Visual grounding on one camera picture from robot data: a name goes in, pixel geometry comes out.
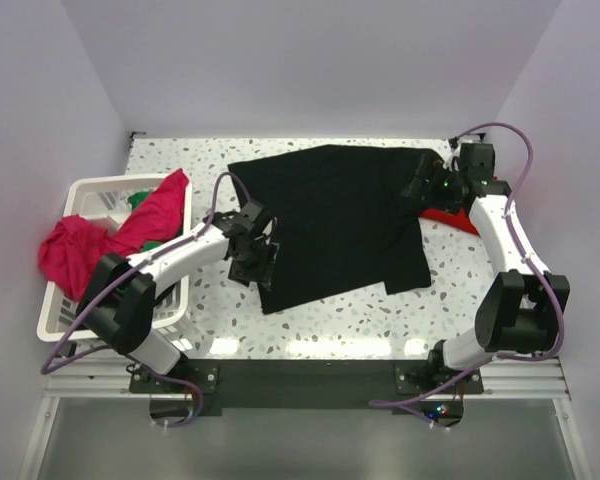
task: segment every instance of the speckled table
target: speckled table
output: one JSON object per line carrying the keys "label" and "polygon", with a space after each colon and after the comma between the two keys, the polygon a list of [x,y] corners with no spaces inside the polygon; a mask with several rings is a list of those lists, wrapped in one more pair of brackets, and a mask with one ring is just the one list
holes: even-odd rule
{"label": "speckled table", "polygon": [[[442,140],[395,139],[136,139],[127,173],[182,167],[194,188],[196,223],[205,215],[218,174],[227,164],[323,144],[432,148]],[[227,180],[218,209],[238,208]],[[255,286],[227,279],[228,264],[192,272],[191,328],[176,346],[190,357],[215,358],[422,358],[430,346],[473,325],[475,310],[493,277],[482,241],[455,228],[420,220],[433,285],[386,295],[371,285],[264,316]]]}

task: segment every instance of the green cloth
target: green cloth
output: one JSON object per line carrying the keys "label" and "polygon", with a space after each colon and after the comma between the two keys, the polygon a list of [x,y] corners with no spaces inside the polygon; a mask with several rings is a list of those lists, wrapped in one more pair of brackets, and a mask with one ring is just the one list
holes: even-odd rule
{"label": "green cloth", "polygon": [[[136,208],[138,208],[140,206],[140,204],[142,202],[144,202],[147,197],[149,195],[151,195],[151,191],[148,192],[138,192],[138,193],[134,193],[133,195],[131,195],[129,197],[129,199],[127,200],[129,202],[129,205],[131,205],[131,211],[133,212]],[[160,245],[162,245],[163,242],[157,242],[155,240],[149,240],[148,242],[146,242],[142,248],[140,249],[141,252],[146,252],[148,250],[151,250],[153,248],[159,247]]]}

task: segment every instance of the black mounting plate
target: black mounting plate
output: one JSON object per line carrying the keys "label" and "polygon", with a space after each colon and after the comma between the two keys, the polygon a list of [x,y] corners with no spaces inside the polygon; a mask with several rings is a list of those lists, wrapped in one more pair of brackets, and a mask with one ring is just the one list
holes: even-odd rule
{"label": "black mounting plate", "polygon": [[[224,408],[366,409],[369,401],[406,400],[422,393],[402,372],[424,360],[214,360],[190,359],[192,380],[205,395],[203,415]],[[465,395],[482,393],[482,376],[462,380]],[[178,384],[134,372],[131,393],[186,393]],[[453,394],[455,388],[445,393]]]}

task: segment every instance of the red fabric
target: red fabric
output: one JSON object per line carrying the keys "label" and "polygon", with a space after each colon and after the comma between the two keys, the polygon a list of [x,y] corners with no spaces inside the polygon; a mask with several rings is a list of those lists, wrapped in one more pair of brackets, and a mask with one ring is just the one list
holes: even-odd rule
{"label": "red fabric", "polygon": [[435,220],[437,222],[451,225],[452,227],[459,228],[465,232],[473,233],[474,235],[479,235],[476,227],[473,226],[471,220],[469,220],[469,217],[467,217],[467,214],[464,213],[464,209],[460,210],[458,215],[452,215],[441,210],[427,208],[420,216],[423,218],[428,218],[429,220]]}
{"label": "red fabric", "polygon": [[115,252],[126,257],[149,240],[166,241],[177,235],[188,184],[182,169],[173,172],[114,235],[78,215],[63,218],[40,245],[38,267],[69,298],[80,300],[103,255]]}

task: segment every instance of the black shirt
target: black shirt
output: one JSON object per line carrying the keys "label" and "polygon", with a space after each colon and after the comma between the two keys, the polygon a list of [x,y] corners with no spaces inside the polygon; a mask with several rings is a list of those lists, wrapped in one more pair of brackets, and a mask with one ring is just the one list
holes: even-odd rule
{"label": "black shirt", "polygon": [[260,287],[263,313],[378,282],[388,294],[430,286],[422,206],[400,196],[422,155],[438,157],[427,149],[325,145],[229,165],[278,219],[272,288]]}

